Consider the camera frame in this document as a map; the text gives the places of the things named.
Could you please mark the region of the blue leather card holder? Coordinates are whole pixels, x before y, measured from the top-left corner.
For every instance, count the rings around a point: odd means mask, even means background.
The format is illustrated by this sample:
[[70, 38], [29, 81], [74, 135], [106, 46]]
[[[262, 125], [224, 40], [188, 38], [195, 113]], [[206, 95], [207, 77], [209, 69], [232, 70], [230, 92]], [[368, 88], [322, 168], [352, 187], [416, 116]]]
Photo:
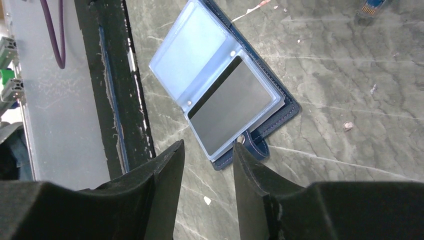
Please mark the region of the blue leather card holder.
[[217, 171], [233, 161], [239, 142], [266, 159], [266, 137], [300, 105], [213, 0], [190, 0], [149, 68], [181, 108]]

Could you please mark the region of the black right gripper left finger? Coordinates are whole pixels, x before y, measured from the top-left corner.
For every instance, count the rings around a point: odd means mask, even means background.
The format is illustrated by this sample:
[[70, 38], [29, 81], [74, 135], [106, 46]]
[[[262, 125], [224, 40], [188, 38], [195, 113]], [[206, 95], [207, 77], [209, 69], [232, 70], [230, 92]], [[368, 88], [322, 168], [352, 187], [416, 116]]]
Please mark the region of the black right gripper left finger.
[[47, 181], [0, 183], [3, 240], [171, 240], [185, 164], [178, 140], [95, 189]]

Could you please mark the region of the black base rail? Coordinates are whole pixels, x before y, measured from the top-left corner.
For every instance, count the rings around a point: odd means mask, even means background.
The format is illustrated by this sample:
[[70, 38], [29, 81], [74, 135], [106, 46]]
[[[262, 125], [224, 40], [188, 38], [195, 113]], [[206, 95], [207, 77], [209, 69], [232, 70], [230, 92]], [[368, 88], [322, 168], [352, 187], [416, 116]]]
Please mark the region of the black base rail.
[[156, 156], [124, 0], [77, 0], [101, 139], [111, 179]]

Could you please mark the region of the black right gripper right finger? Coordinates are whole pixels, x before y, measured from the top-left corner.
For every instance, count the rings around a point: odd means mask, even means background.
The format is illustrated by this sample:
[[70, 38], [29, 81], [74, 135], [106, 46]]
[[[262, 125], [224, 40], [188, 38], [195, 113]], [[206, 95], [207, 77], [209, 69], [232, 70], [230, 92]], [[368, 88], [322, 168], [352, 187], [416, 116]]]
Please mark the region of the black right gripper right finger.
[[414, 181], [320, 181], [297, 185], [233, 146], [243, 240], [421, 240], [424, 185]]

